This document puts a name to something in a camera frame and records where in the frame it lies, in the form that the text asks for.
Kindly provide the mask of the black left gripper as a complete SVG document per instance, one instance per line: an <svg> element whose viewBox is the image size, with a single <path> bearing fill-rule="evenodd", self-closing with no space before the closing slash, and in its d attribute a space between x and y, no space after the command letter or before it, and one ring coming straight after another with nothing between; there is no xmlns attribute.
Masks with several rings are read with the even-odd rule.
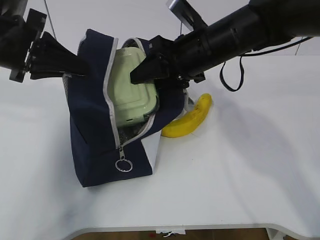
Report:
<svg viewBox="0 0 320 240"><path fill-rule="evenodd" d="M26 20L11 9L0 16L0 66L10 70L10 80L24 81L30 49L31 80L89 75L89 64L62 46L50 33L45 31L40 38L46 20L45 13L32 8Z"/></svg>

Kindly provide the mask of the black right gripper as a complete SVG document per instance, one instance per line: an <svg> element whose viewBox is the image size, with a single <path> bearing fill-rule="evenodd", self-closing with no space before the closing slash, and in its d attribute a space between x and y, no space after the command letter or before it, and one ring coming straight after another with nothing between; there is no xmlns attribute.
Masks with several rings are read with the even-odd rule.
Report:
<svg viewBox="0 0 320 240"><path fill-rule="evenodd" d="M200 83L206 79L203 72L191 76L179 66L174 50L175 42L160 35L149 41L150 55L130 72L134 85L151 83L157 90L184 89L190 81Z"/></svg>

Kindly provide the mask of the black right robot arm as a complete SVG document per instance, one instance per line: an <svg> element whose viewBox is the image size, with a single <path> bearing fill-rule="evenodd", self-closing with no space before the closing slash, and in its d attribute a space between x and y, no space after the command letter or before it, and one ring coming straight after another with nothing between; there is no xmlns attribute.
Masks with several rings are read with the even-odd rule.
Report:
<svg viewBox="0 0 320 240"><path fill-rule="evenodd" d="M175 40L156 36L147 57L130 73L133 84L155 82L187 88L205 72L235 57L255 57L306 42L320 34L317 0L251 0L213 24L206 24L185 0L167 2L189 29Z"/></svg>

